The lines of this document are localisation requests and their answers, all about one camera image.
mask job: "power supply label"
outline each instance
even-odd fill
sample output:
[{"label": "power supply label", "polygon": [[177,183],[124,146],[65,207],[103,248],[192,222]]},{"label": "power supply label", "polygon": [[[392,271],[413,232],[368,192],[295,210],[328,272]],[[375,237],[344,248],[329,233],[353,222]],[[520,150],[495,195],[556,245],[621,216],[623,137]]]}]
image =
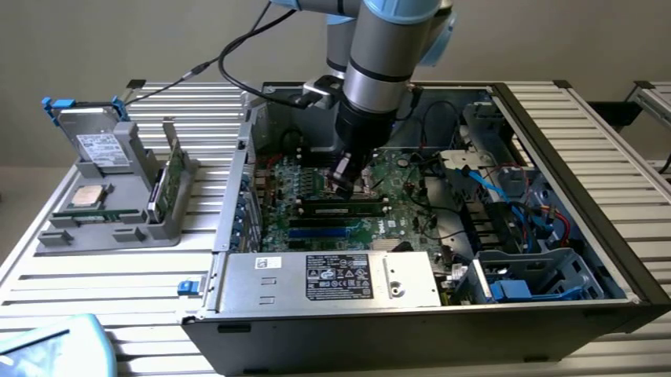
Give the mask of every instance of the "power supply label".
[{"label": "power supply label", "polygon": [[367,254],[307,255],[305,280],[311,301],[373,298]]},{"label": "power supply label", "polygon": [[115,135],[92,134],[76,135],[85,154],[99,167],[127,167],[128,159],[119,145]]}]

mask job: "robotic arm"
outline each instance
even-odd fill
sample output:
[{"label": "robotic arm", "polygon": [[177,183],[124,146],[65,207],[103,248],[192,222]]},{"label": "robotic arm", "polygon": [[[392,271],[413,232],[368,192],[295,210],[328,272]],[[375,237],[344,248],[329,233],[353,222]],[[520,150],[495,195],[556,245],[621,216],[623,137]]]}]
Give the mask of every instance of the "robotic arm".
[{"label": "robotic arm", "polygon": [[[443,54],[452,32],[452,2],[272,2],[293,9],[329,13],[327,64],[333,77],[320,80],[331,87],[333,82],[341,82],[336,96],[340,103],[335,130],[344,148],[331,178],[339,186],[340,195],[348,198],[372,151],[389,140],[400,102],[412,88],[409,78],[413,70],[420,62],[435,65]],[[311,82],[305,88],[319,93],[320,87],[315,83],[320,80]]]}]

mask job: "motherboard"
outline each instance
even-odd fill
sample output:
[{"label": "motherboard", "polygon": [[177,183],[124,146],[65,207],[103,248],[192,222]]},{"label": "motherboard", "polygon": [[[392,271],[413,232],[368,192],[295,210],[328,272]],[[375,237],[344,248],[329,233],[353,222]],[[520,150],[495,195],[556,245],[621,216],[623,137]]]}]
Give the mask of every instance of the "motherboard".
[{"label": "motherboard", "polygon": [[263,252],[391,251],[396,247],[431,255],[441,251],[424,209],[409,200],[411,181],[419,176],[411,153],[388,150],[376,155],[347,201],[336,196],[328,168],[304,167],[287,156],[271,157],[260,166]]}]

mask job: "green circuit board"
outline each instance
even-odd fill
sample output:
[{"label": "green circuit board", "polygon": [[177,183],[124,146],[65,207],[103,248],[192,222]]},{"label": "green circuit board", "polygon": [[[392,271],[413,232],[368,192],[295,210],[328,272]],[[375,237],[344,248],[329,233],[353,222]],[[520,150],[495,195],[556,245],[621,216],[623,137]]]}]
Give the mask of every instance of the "green circuit board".
[{"label": "green circuit board", "polygon": [[[261,251],[384,250],[396,241],[408,241],[416,251],[427,251],[429,254],[440,252],[440,242],[429,238],[439,236],[437,231],[427,229],[423,235],[413,227],[413,218],[417,217],[423,224],[425,213],[409,201],[403,186],[408,174],[413,173],[409,181],[416,182],[419,177],[412,167],[399,165],[399,160],[404,160],[400,164],[404,165],[409,155],[392,151],[380,153],[361,174],[352,203],[343,203],[344,209],[327,205],[329,208],[337,207],[333,211],[351,213],[387,207],[384,215],[351,218],[347,214],[335,214],[329,219],[336,219],[337,226],[324,227],[312,223],[315,219],[303,219],[296,213],[296,199],[337,203],[339,198],[325,178],[327,169],[301,167],[291,157],[284,157],[271,166],[261,166],[257,171],[257,181],[263,178],[263,185],[257,186],[264,224]],[[309,224],[309,227],[292,226],[296,225],[296,220],[304,220],[301,224]]]}]

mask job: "white wall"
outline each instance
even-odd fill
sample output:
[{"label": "white wall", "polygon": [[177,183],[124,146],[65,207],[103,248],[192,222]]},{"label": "white wall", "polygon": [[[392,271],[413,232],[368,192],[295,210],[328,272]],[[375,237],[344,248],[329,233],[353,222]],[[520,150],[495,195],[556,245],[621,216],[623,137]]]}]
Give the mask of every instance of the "white wall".
[{"label": "white wall", "polygon": [[[447,56],[436,68],[420,69],[416,79],[568,79],[584,97],[613,100],[635,79],[671,80],[668,0],[455,3]],[[263,5],[263,0],[3,2],[0,164],[68,165],[73,154],[41,113],[41,97],[104,100],[128,79],[176,79],[247,31]],[[307,79],[321,72],[324,40],[323,16],[296,14],[236,51],[231,71],[249,81]],[[217,80],[216,69],[200,80]],[[648,152],[660,158],[671,133],[650,137],[647,130],[635,136],[648,137]]]}]

